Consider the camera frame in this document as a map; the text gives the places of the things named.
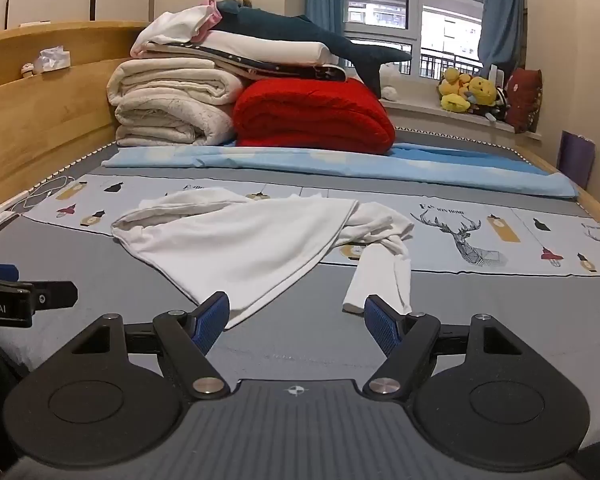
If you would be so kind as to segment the white long-sleeve shirt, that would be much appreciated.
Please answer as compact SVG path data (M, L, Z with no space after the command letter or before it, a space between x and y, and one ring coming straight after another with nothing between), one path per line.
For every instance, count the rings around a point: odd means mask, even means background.
M112 222L112 236L163 274L188 299L230 300L233 327L313 270L334 248L362 252L342 307L359 314L376 295L410 313L413 222L378 203L319 195L253 200L200 188L144 200Z

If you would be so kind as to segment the white pink folded clothes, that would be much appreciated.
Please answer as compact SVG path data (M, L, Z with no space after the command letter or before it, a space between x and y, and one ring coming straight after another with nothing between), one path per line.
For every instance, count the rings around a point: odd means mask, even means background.
M204 0L199 6L180 12L163 12L137 36L130 57L141 58L150 44L186 44L204 40L210 29L221 20L222 15L215 0Z

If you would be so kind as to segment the printed grey bed sheet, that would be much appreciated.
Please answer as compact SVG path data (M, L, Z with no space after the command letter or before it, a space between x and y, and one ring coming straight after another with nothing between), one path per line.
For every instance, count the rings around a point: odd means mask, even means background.
M187 175L578 212L574 203L563 200L415 182L230 168L192 168ZM73 281L79 292L73 308L40 312L28 330L0 328L0 346L27 368L37 367L104 313L143 323L166 310L192 308L166 278L105 235L18 217L0 231L0 263L16 266L26 281ZM242 379L366 382L384 356L363 321L343 311L352 274L348 266L320 264L272 304L224 333L209 361L230 385ZM600 441L600 278L415 272L411 297L415 310L445 324L465 324L477 313L494 315L580 388L591 408L586 438Z

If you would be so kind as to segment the wooden bed headboard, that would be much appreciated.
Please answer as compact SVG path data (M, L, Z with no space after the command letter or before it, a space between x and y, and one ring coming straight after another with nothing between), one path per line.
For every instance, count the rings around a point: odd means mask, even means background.
M0 32L0 205L114 140L106 85L144 26L65 22ZM71 66L36 74L40 51L57 46L70 52Z

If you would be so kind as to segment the light blue folded sheet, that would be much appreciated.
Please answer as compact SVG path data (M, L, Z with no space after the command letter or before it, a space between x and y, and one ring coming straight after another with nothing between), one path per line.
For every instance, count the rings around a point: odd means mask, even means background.
M483 191L574 200L578 191L561 174L530 162L483 152L398 143L382 155L317 148L136 146L119 148L107 168L228 168L321 176L422 182Z

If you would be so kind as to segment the tissue pack on shelf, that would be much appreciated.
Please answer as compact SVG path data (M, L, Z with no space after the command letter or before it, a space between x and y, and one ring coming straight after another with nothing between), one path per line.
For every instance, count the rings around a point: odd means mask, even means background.
M43 49L33 62L36 74L56 72L71 66L71 54L63 46Z

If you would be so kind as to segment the cream folded quilt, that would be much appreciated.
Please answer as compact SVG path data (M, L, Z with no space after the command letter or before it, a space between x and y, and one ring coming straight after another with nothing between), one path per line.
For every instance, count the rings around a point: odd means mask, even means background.
M230 142L233 106L243 91L237 76L200 58L125 61L106 88L122 148Z

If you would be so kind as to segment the red folded blanket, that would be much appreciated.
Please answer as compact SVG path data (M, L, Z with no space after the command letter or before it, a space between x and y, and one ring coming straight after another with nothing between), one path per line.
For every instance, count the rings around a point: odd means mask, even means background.
M236 144L320 148L381 155L396 129L376 96L356 79L265 79L249 86L233 110Z

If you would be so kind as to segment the purple bag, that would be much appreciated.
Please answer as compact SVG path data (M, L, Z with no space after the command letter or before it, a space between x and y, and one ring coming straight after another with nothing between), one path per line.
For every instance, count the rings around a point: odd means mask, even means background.
M587 188L595 162L595 143L564 130L557 155L557 169L580 188Z

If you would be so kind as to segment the yellow plush toys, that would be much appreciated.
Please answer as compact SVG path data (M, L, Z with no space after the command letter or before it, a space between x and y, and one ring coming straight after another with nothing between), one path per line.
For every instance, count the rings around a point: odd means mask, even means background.
M452 113L487 112L496 104L498 89L489 79L448 67L438 84L441 107Z

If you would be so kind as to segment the dark red cushion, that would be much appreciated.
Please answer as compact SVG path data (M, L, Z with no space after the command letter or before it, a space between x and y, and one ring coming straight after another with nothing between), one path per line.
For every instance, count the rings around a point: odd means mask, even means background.
M508 103L505 121L516 133L532 131L538 122L542 104L542 72L516 68L507 81L505 93Z

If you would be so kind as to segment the blue curtain right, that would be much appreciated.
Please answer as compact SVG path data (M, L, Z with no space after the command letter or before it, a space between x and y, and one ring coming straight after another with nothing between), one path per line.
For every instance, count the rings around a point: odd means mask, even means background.
M492 65L509 75L521 52L524 0L483 0L478 58L481 73L488 76Z

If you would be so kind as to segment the dark teal shark plush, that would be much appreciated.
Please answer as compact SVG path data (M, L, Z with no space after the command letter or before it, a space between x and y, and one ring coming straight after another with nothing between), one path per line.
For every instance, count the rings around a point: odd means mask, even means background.
M380 68L389 63L411 61L408 52L372 44L355 44L345 36L330 32L305 16L283 16L244 6L237 0L221 0L216 7L222 20L216 27L223 32L267 40L314 41L328 47L331 54L353 64L360 79L381 97Z

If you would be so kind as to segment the window with white frame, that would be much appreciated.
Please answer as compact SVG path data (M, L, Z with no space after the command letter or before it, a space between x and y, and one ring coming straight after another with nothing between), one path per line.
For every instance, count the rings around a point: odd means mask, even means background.
M481 70L482 8L483 0L343 0L343 27L358 44L409 53L402 74L439 79L451 66Z

